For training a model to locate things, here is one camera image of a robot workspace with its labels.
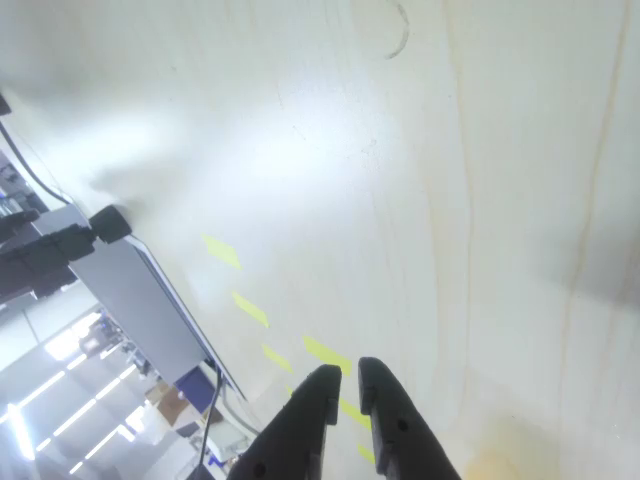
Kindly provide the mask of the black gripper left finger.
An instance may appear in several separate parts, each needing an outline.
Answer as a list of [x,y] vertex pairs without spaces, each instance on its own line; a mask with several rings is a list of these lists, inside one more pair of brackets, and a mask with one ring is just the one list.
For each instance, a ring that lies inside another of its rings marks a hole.
[[341,369],[324,364],[288,402],[230,470],[230,479],[304,480],[322,477],[326,429],[337,424]]

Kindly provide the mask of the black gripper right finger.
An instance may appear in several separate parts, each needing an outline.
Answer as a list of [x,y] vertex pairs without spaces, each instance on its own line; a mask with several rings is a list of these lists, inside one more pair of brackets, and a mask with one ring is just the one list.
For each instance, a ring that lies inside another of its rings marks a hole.
[[371,421],[376,472],[387,479],[458,479],[442,445],[389,367],[358,361],[360,412]]

